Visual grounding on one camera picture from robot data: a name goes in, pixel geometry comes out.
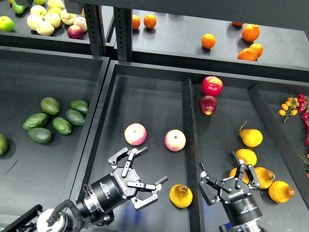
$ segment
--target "pink apple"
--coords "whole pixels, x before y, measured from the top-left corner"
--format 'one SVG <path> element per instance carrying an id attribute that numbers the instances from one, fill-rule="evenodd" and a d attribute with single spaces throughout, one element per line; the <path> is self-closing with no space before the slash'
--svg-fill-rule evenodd
<path id="1" fill-rule="evenodd" d="M 87 23 L 84 17 L 77 17 L 74 20 L 73 25 L 78 25 L 83 30 L 83 32 L 87 31 Z"/>
<path id="2" fill-rule="evenodd" d="M 72 25 L 68 29 L 70 39 L 82 40 L 84 38 L 83 30 L 78 25 Z"/>
<path id="3" fill-rule="evenodd" d="M 204 95 L 216 97 L 223 89 L 222 81 L 216 76 L 207 76 L 202 81 L 202 92 Z"/>
<path id="4" fill-rule="evenodd" d="M 133 123 L 125 130 L 126 141 L 134 146 L 142 144 L 145 141 L 146 136 L 147 132 L 145 127 L 139 123 Z"/>
<path id="5" fill-rule="evenodd" d="M 185 135 L 180 130 L 170 130 L 165 136 L 165 146 L 168 150 L 179 151 L 185 145 Z"/>

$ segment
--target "black cable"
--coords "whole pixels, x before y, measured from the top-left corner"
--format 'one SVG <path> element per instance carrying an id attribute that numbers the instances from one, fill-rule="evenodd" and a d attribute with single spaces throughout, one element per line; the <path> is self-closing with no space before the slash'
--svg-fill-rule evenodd
<path id="1" fill-rule="evenodd" d="M 62 203 L 60 203 L 52 212 L 52 214 L 50 215 L 49 219 L 47 220 L 48 222 L 48 226 L 52 226 L 55 222 L 56 222 L 56 218 L 57 215 L 66 207 L 68 207 L 71 212 L 73 213 L 74 217 L 77 220 L 77 225 L 74 229 L 74 232 L 79 232 L 81 231 L 81 229 L 83 228 L 84 225 L 84 221 L 83 221 L 83 217 L 81 215 L 81 212 L 79 212 L 78 208 L 76 207 L 76 205 L 74 205 L 74 203 L 67 199 L 65 201 L 63 201 Z"/>

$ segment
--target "green avocado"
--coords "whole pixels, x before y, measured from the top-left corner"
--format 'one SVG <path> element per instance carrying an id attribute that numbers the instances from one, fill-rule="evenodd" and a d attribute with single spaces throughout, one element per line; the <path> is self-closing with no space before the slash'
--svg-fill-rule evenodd
<path id="1" fill-rule="evenodd" d="M 27 7 L 27 6 L 19 6 L 19 5 L 16 4 L 15 1 L 13 1 L 13 3 L 12 3 L 12 8 L 13 8 L 13 11 L 14 11 L 16 14 L 20 15 L 20 14 L 22 14 L 28 7 Z"/>
<path id="2" fill-rule="evenodd" d="M 56 99 L 47 97 L 43 98 L 43 100 L 41 101 L 41 108 L 45 113 L 49 115 L 56 115 L 59 113 L 60 104 L 59 102 L 57 102 Z"/>
<path id="3" fill-rule="evenodd" d="M 35 127 L 43 127 L 48 122 L 48 115 L 43 113 L 31 115 L 23 124 L 24 130 L 28 131 Z"/>
<path id="4" fill-rule="evenodd" d="M 8 141 L 2 134 L 0 134 L 0 155 L 4 154 L 8 150 L 8 148 Z"/>
<path id="5" fill-rule="evenodd" d="M 85 117 L 77 110 L 67 110 L 66 119 L 75 126 L 83 126 L 85 123 Z"/>
<path id="6" fill-rule="evenodd" d="M 70 134 L 72 132 L 72 124 L 62 117 L 56 117 L 53 126 L 60 134 Z"/>
<path id="7" fill-rule="evenodd" d="M 48 143 L 52 139 L 52 133 L 50 132 L 49 129 L 46 128 L 40 128 L 40 127 L 32 128 L 28 130 L 28 135 L 30 136 L 31 139 L 40 144 Z"/>
<path id="8" fill-rule="evenodd" d="M 85 101 L 76 100 L 70 103 L 70 107 L 72 110 L 77 110 L 81 112 L 83 115 L 87 115 L 88 113 L 88 104 Z"/>

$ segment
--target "gripper camera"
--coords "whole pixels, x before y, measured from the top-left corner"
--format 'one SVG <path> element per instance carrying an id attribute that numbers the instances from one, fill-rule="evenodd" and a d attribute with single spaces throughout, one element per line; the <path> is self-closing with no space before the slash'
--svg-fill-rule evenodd
<path id="1" fill-rule="evenodd" d="M 235 152 L 233 156 L 238 164 L 236 174 L 222 181 L 208 175 L 203 162 L 200 162 L 198 189 L 207 205 L 211 206 L 218 201 L 222 203 L 230 223 L 220 226 L 220 232 L 266 232 L 256 223 L 262 213 L 250 193 L 250 189 L 258 188 L 261 183 L 253 165 L 246 165 L 243 160 L 239 160 Z M 249 178 L 248 184 L 243 182 L 245 173 Z M 208 187 L 217 190 L 217 194 L 211 193 Z"/>
<path id="2" fill-rule="evenodd" d="M 33 207 L 23 216 L 7 226 L 1 232 L 28 231 L 32 232 L 69 232 L 73 230 L 75 218 L 75 232 L 79 232 L 87 225 L 104 226 L 114 221 L 113 209 L 127 200 L 131 200 L 136 211 L 139 211 L 158 201 L 158 192 L 162 184 L 168 180 L 165 176 L 155 184 L 145 184 L 132 168 L 135 158 L 148 151 L 147 147 L 141 150 L 123 148 L 108 159 L 113 171 L 93 183 L 90 187 L 83 186 L 85 198 L 78 199 L 76 205 L 69 199 L 63 201 L 55 209 L 42 210 L 41 205 Z M 118 167 L 118 162 L 127 157 L 124 167 Z M 138 191 L 149 192 L 151 195 L 140 200 L 136 197 Z M 38 217 L 36 223 L 31 221 Z"/>

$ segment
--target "shelf post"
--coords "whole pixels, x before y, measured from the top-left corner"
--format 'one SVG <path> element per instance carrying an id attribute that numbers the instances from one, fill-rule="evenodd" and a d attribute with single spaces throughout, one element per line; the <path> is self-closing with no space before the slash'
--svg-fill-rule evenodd
<path id="1" fill-rule="evenodd" d="M 104 57 L 106 56 L 106 46 L 101 6 L 85 4 L 84 13 L 88 27 L 91 54 Z"/>
<path id="2" fill-rule="evenodd" d="M 117 53 L 119 61 L 132 61 L 132 9 L 114 7 Z"/>

